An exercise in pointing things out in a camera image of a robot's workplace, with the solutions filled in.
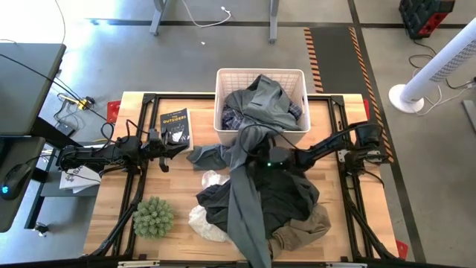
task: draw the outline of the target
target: computer mouse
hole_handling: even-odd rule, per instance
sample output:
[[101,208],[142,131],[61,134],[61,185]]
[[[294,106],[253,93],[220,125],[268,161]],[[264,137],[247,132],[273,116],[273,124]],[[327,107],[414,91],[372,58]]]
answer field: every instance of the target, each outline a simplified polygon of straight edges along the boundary
[[1,184],[0,197],[4,200],[14,200],[23,189],[23,185],[30,174],[31,167],[27,164],[15,165]]

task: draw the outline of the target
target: concrete floor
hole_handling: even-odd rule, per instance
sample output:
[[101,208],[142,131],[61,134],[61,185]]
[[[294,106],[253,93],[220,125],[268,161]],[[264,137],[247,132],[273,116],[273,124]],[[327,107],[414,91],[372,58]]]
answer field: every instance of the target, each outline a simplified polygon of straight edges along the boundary
[[[238,22],[268,20],[266,1],[189,0],[197,20],[223,17],[220,6],[231,10]],[[365,23],[399,23],[399,0],[355,0],[358,17]],[[162,27],[159,36],[148,33],[147,26],[93,26],[84,18],[151,20],[152,1],[66,1],[59,0],[66,20],[65,44],[68,47],[59,76],[80,95],[96,99],[96,110],[106,114],[108,101],[119,100],[124,91],[214,91],[219,68],[299,68],[312,81],[302,27],[280,27],[278,41],[269,45],[267,27],[190,26]],[[445,23],[467,23],[476,14],[476,1],[459,0]],[[281,1],[280,22],[351,22],[347,0]],[[189,21],[180,1],[167,6],[165,20]],[[0,39],[17,42],[60,42],[61,17],[53,1],[0,1]],[[407,58],[426,53],[415,46],[403,30],[364,29],[378,90],[399,157],[405,184],[414,209],[416,223],[427,261],[436,264],[476,267],[471,232],[476,211],[471,193],[472,152],[476,135],[460,105],[463,98],[476,101],[467,91],[459,99],[437,107],[425,117],[397,112],[387,100],[387,91],[411,78],[413,68]],[[440,50],[458,30],[438,30],[425,43]],[[450,83],[467,81],[474,60],[450,77]],[[444,96],[454,94],[443,89]],[[53,87],[41,116],[54,123],[52,115],[61,103]],[[78,116],[83,129],[77,141],[102,138],[103,123],[89,112]],[[389,167],[382,166],[387,202],[396,239],[408,243],[399,201]],[[47,198],[39,220],[56,224],[56,232],[37,237],[22,227],[37,185],[30,184],[20,212],[10,231],[0,234],[0,264],[73,258],[82,253],[83,243],[94,207],[94,198]]]

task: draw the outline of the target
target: book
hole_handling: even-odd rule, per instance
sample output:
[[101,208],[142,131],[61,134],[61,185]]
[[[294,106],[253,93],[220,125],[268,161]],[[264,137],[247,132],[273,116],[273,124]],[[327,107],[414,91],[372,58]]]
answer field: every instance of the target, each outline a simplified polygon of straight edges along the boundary
[[190,152],[193,149],[192,124],[190,123],[190,111],[187,108],[160,115],[160,120],[161,133],[167,131],[169,141],[187,144],[187,149],[181,153]]

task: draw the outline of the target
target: pile of clothes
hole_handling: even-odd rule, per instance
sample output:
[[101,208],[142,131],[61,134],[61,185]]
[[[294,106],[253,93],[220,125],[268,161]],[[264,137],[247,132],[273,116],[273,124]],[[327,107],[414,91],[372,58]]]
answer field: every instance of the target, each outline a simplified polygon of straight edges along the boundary
[[[198,215],[194,213],[190,214],[190,225],[205,238],[210,237],[205,232],[217,232],[207,224],[226,232],[255,268],[271,267],[271,259],[281,250],[305,246],[330,228],[326,209],[317,203],[319,191],[304,173],[273,168],[253,168],[250,172],[255,163],[249,161],[249,151],[276,133],[266,127],[247,126],[262,124],[280,132],[300,130],[301,115],[300,107],[291,102],[278,82],[260,75],[247,89],[232,92],[225,99],[222,127],[238,130],[235,144],[195,146],[187,157],[196,170],[230,168],[229,180],[214,179],[219,183],[205,183],[207,187],[197,194],[199,207],[195,209],[205,216],[206,223],[197,217],[192,220]],[[220,241],[228,239],[213,236]]]

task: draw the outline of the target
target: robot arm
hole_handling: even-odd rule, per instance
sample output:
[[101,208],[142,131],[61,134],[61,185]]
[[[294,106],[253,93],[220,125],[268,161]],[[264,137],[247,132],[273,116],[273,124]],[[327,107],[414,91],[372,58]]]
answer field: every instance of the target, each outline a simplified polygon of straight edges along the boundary
[[[356,132],[355,143],[345,138],[344,134],[351,131]],[[264,161],[260,160],[259,162],[265,162],[269,167],[283,169],[292,167],[304,172],[312,168],[317,160],[335,151],[341,151],[346,165],[355,169],[357,166],[363,167],[362,160],[364,159],[383,157],[370,154],[379,147],[380,135],[381,128],[376,124],[367,122],[351,124],[345,130],[333,133],[330,137],[307,150],[298,148],[289,150],[283,147],[269,148],[268,153],[258,154],[265,158]]]
[[100,149],[67,146],[59,152],[57,165],[61,170],[81,165],[93,170],[100,170],[104,165],[117,165],[127,170],[139,166],[142,161],[159,158],[160,168],[163,172],[168,172],[165,159],[172,159],[186,149],[187,145],[170,141],[167,133],[162,133],[161,137],[159,138],[156,130],[151,130],[146,144],[142,144],[135,136],[128,136],[118,138],[113,144]]

